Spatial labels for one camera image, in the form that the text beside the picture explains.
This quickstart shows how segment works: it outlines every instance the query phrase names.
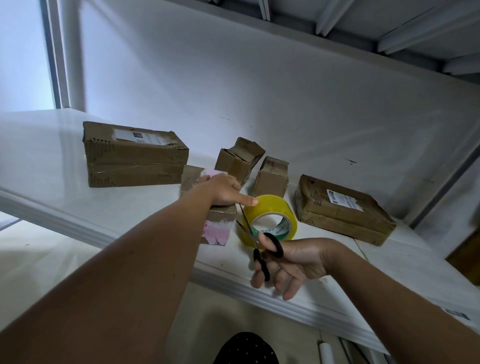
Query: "person's right arm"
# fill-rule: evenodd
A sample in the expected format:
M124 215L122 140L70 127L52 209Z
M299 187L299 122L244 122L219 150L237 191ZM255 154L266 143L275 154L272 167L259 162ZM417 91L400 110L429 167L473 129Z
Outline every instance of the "person's right arm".
M268 249L275 249L265 236L259 236L259 240ZM319 238L282 242L282 246L285 258L265 256L269 268L278 269L280 278L274 280L277 288L292 278L295 287L287 287L285 299L293 297L306 279L328 274L342 287L398 363L480 363L477 333L341 243ZM252 279L256 288L263 283L258 268L257 264Z

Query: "yellow tape roll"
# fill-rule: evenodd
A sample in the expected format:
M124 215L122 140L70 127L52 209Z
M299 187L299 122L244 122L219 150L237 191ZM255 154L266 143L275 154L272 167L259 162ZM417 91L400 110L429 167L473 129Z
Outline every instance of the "yellow tape roll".
M282 221L277 226L270 229L261 229L260 231L269 232L279 240L291 240L297 232L297 219L293 215L287 202L283 198L273 194L263 194L257 196L256 199L258 200L257 206L246 206L243 209L245 216L250 222L253 233L255 235L258 234L258 230L253 227L257 218L265 215L279 215L282 217ZM243 225L247 227L245 219L242 219ZM246 246L255 247L245 232L242 233L242 241Z

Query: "white table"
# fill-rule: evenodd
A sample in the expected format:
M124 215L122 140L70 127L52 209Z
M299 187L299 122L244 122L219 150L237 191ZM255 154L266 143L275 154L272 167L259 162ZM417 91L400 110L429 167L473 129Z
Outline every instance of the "white table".
M103 121L72 109L0 115L0 210L105 247L175 201L179 185L89 188L82 143L85 120ZM213 168L215 158L191 150L189 164ZM291 206L294 182L285 197ZM337 239L395 280L435 304L467 314L480 327L480 292L401 221L382 247L302 223L296 237ZM225 247L200 246L191 281L385 352L331 277L308 282L285 302L271 287L251 288L251 255L233 231Z

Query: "small cardboard box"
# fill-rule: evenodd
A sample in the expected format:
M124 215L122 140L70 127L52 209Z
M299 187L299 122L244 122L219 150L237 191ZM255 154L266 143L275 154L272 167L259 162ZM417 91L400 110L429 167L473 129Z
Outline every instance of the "small cardboard box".
M195 186L200 177L205 175L214 176L219 173L223 172L201 167L185 166L181 177L180 196ZM205 221L200 243L225 245L236 217L237 207L235 204L229 206L212 206Z
M232 148L220 150L215 169L234 176L243 186L250 176L252 168L264 154L265 150L257 143L237 138L237 142Z
M266 156L255 180L252 196L274 194L283 198L288 186L288 162Z
M174 132L84 121L87 163L178 164L188 160L187 146Z
M295 192L299 221L382 245L396 223L368 194L302 175Z
M181 182L178 164L88 164L90 187L145 186Z

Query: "tiled floor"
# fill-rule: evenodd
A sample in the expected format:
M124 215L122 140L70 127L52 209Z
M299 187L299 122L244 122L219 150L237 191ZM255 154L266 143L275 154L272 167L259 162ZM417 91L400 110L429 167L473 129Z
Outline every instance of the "tiled floor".
M0 231L0 329L98 251L26 221ZM260 335L282 364L320 362L320 331L189 283L163 363L212 363L240 331ZM322 333L322 339L332 345L336 364L348 364L337 337Z

